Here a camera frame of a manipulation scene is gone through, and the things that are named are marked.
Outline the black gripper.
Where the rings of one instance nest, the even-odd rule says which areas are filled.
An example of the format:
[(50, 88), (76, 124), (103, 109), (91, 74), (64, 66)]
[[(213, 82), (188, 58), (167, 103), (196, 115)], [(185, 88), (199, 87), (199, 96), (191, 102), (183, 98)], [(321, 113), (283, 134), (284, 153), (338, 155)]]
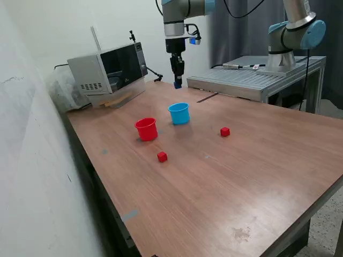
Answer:
[(166, 43), (166, 52), (172, 55), (170, 57), (171, 69), (175, 75), (175, 82), (182, 82), (182, 76), (184, 75), (184, 60), (180, 55), (185, 51), (185, 38), (174, 38), (174, 39), (165, 39)]

